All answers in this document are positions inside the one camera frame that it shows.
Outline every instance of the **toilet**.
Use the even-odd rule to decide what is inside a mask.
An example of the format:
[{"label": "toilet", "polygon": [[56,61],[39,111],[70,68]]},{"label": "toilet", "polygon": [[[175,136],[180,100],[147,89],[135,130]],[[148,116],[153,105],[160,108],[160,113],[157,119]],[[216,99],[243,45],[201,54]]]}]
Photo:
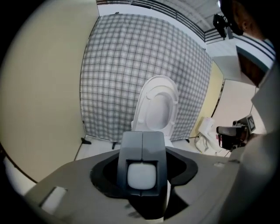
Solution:
[{"label": "toilet", "polygon": [[179,94],[176,84],[167,76],[154,76],[143,86],[131,122],[132,131],[159,131],[165,146],[173,147],[170,138],[178,114]]}]

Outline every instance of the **white pad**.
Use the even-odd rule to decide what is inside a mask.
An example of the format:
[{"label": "white pad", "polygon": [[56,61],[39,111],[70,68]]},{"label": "white pad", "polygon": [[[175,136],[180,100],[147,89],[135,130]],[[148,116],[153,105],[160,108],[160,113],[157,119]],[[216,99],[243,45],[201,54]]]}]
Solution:
[{"label": "white pad", "polygon": [[127,171],[127,183],[131,188],[148,190],[155,186],[156,167],[151,163],[132,163]]}]

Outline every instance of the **ceiling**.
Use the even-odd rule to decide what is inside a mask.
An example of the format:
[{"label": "ceiling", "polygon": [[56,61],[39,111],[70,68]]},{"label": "ceiling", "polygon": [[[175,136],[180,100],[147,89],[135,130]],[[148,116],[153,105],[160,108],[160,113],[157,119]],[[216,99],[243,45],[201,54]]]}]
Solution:
[{"label": "ceiling", "polygon": [[204,31],[214,28],[213,16],[220,13],[218,0],[157,0],[184,14]]}]

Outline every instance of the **black camera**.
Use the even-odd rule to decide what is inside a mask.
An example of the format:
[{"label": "black camera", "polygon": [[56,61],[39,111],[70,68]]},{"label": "black camera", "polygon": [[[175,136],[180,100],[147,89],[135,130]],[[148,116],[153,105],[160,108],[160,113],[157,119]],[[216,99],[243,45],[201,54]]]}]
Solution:
[{"label": "black camera", "polygon": [[228,26],[228,24],[224,20],[223,16],[215,14],[214,18],[213,18],[213,25],[218,30],[221,37],[223,37],[223,38],[227,37],[226,27]]}]

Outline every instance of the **black bracket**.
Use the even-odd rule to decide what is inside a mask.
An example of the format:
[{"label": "black bracket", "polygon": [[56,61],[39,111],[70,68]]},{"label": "black bracket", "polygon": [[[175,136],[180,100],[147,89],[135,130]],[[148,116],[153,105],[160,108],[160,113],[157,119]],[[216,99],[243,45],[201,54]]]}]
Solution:
[{"label": "black bracket", "polygon": [[113,145],[112,145],[112,150],[115,149],[115,146],[116,146],[117,142],[113,142]]},{"label": "black bracket", "polygon": [[84,138],[81,138],[81,140],[82,140],[82,144],[91,145],[90,141],[87,141]]}]

